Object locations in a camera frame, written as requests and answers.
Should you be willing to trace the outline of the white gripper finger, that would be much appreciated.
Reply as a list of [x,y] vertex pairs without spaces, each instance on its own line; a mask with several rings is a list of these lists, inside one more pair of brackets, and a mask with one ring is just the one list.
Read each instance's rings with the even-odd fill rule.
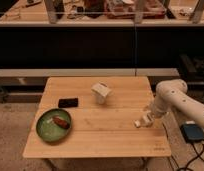
[[139,120],[134,121],[134,124],[137,128],[141,127],[141,122]]

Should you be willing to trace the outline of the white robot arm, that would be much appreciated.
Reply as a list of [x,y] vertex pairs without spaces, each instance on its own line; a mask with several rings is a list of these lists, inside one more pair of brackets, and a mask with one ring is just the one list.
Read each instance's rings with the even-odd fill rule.
[[187,95],[188,86],[182,79],[161,81],[156,85],[156,96],[149,111],[134,122],[137,128],[151,127],[170,107],[175,107],[204,129],[204,104]]

